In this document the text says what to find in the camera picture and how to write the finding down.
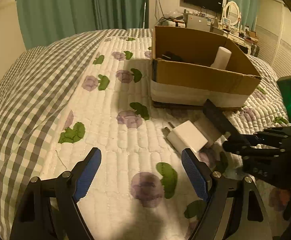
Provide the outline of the person's right hand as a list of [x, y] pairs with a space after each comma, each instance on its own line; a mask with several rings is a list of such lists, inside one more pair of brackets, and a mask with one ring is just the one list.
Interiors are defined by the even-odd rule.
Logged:
[[284, 211], [291, 203], [291, 189], [273, 187], [269, 193], [269, 206], [275, 211]]

